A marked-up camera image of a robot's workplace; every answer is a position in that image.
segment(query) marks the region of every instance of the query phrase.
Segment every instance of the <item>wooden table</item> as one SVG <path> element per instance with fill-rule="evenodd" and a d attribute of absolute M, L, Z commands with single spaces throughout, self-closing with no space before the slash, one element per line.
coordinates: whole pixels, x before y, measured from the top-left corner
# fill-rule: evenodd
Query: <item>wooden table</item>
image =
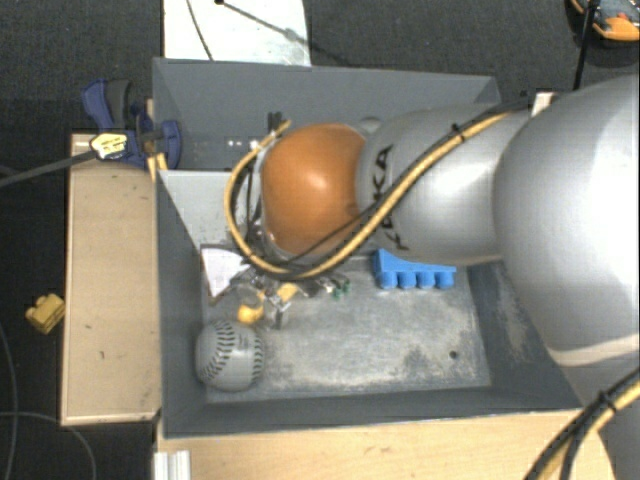
<path fill-rule="evenodd" d="M 73 137 L 73 154 L 89 136 Z M 64 425 L 152 419 L 160 408 L 155 201 L 144 172 L 91 161 L 71 171 Z M 192 478 L 518 479 L 572 411 L 348 429 L 164 440 Z M 574 478 L 613 479 L 600 439 Z"/>

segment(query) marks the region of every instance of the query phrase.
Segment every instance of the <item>blue clamp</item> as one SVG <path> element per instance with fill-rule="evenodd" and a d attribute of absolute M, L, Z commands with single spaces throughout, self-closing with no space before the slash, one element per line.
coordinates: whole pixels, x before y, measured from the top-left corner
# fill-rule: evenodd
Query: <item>blue clamp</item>
<path fill-rule="evenodd" d="M 378 249 L 373 254 L 373 273 L 383 290 L 391 288 L 440 288 L 446 290 L 454 283 L 456 267 L 414 263 L 397 258 L 393 254 Z"/>
<path fill-rule="evenodd" d="M 127 152 L 117 161 L 145 169 L 147 156 L 140 135 L 153 130 L 153 121 L 145 110 L 132 105 L 127 110 L 128 80 L 107 81 L 99 78 L 82 90 L 84 110 L 91 117 L 100 133 L 118 130 L 127 136 Z M 135 119 L 136 130 L 126 129 L 127 114 Z M 175 169 L 182 152 L 182 137 L 176 121 L 164 121 L 161 125 L 164 139 L 164 152 L 169 169 Z"/>

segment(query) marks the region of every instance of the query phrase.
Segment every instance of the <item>gray bin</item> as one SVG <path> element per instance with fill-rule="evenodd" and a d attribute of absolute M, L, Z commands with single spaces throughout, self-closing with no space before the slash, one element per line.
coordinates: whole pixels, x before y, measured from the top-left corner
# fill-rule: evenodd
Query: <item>gray bin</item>
<path fill-rule="evenodd" d="M 501 264 L 459 270 L 448 292 L 383 293 L 366 250 L 343 267 L 353 281 L 347 298 L 295 299 L 283 331 L 259 330 L 265 371 L 250 390 L 216 392 L 195 373 L 203 324 L 229 316 L 237 302 L 209 306 L 200 248 L 231 247 L 221 207 L 224 170 L 265 132 L 269 111 L 282 111 L 296 126 L 358 126 L 420 108 L 497 103 L 493 79 L 156 60 L 154 100 L 157 121 L 180 122 L 180 167 L 187 169 L 162 173 L 157 184 L 166 437 L 579 406 Z M 235 149 L 238 142 L 244 146 Z"/>

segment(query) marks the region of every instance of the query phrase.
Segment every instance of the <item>yellow cable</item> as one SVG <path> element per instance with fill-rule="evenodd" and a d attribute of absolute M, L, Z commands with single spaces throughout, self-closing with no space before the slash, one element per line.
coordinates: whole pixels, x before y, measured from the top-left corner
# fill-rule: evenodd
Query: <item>yellow cable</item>
<path fill-rule="evenodd" d="M 271 272 L 274 274 L 294 274 L 295 279 L 304 279 L 321 274 L 322 272 L 325 272 L 326 270 L 329 270 L 344 261 L 350 254 L 352 254 L 358 247 L 360 247 L 360 245 L 362 245 L 362 243 L 364 243 L 364 241 L 369 238 L 369 236 L 371 236 L 376 227 L 391 212 L 393 207 L 398 203 L 398 201 L 400 201 L 402 196 L 411 188 L 413 183 L 415 183 L 415 181 L 420 176 L 422 176 L 427 171 L 427 169 L 429 169 L 433 164 L 450 153 L 460 144 L 481 133 L 491 125 L 505 118 L 508 114 L 509 112 L 496 114 L 495 116 L 489 117 L 484 121 L 470 126 L 468 129 L 464 130 L 464 132 L 455 135 L 438 149 L 433 151 L 431 154 L 424 157 L 415 167 L 411 169 L 411 171 L 398 184 L 398 186 L 393 189 L 387 200 L 380 206 L 376 213 L 373 214 L 371 219 L 342 247 L 342 249 L 340 249 L 340 251 L 338 251 L 334 256 L 332 256 L 319 266 L 297 275 L 289 269 L 273 265 L 259 258 L 251 250 L 251 247 L 249 247 L 249 245 L 244 241 L 242 234 L 234 223 L 234 219 L 231 213 L 231 192 L 240 172 L 246 167 L 249 162 L 251 162 L 251 160 L 253 160 L 257 156 L 260 149 L 264 149 L 269 144 L 271 144 L 271 142 L 273 142 L 276 137 L 289 126 L 290 122 L 287 121 L 286 123 L 283 123 L 283 126 L 284 124 L 286 124 L 287 126 L 285 126 L 284 128 L 283 126 L 281 126 L 280 128 L 282 128 L 282 130 L 278 129 L 275 132 L 267 135 L 260 143 L 258 148 L 251 151 L 242 160 L 240 160 L 238 165 L 236 165 L 236 167 L 231 172 L 231 177 L 227 182 L 224 197 L 224 211 L 227 218 L 227 225 L 229 226 L 229 229 L 231 231 L 231 235 L 233 236 L 240 250 L 242 250 L 242 252 L 251 259 L 252 263 L 267 272 Z"/>
<path fill-rule="evenodd" d="M 640 397 L 640 381 L 637 381 L 631 384 L 623 393 L 621 393 L 618 396 L 616 400 L 613 400 L 612 403 L 615 406 L 616 410 L 621 411 L 628 405 L 631 405 L 631 403 L 633 403 L 633 401 L 636 400 L 638 397 Z M 596 421 L 593 423 L 593 425 L 587 432 L 585 439 L 587 436 L 591 435 L 593 432 L 598 432 L 602 430 L 607 425 L 607 423 L 609 423 L 609 421 L 611 420 L 611 418 L 613 418 L 615 414 L 616 413 L 611 408 L 604 411 L 598 417 L 598 419 L 596 419 Z M 567 441 L 565 444 L 563 444 L 560 448 L 556 450 L 553 457 L 549 459 L 547 464 L 545 464 L 544 468 L 542 468 L 542 471 L 540 471 L 538 478 L 542 480 L 551 478 L 551 475 L 554 473 L 554 471 L 562 465 L 562 462 L 564 461 L 564 456 L 570 444 L 571 444 L 571 440 Z"/>
<path fill-rule="evenodd" d="M 233 187 L 236 184 L 236 180 L 238 176 L 242 172 L 242 170 L 251 162 L 260 151 L 269 147 L 273 141 L 275 141 L 282 133 L 287 130 L 291 126 L 291 121 L 284 121 L 276 130 L 269 133 L 262 141 L 258 144 L 258 146 L 250 151 L 247 155 L 238 162 L 233 170 L 231 171 L 231 176 L 229 176 L 229 181 L 227 181 L 227 185 L 224 189 L 224 215 L 227 219 L 227 225 L 229 226 L 229 231 L 231 232 L 231 236 L 235 240 L 236 244 L 240 248 L 240 250 L 248 256 L 251 261 L 257 265 L 258 267 L 266 270 L 268 272 L 275 272 L 279 274 L 286 274 L 288 270 L 278 267 L 276 265 L 272 265 L 271 263 L 267 263 L 262 258 L 258 257 L 252 250 L 251 247 L 244 241 L 238 226 L 236 226 L 233 213 L 231 209 L 231 194 L 233 192 Z"/>

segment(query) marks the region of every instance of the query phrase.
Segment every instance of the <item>gray ball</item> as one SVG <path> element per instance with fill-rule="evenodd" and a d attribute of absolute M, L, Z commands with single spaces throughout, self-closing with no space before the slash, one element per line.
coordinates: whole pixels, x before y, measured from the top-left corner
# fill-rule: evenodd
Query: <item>gray ball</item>
<path fill-rule="evenodd" d="M 264 367 L 260 337 L 250 327 L 228 320 L 206 325 L 195 352 L 198 378 L 221 391 L 248 389 Z"/>

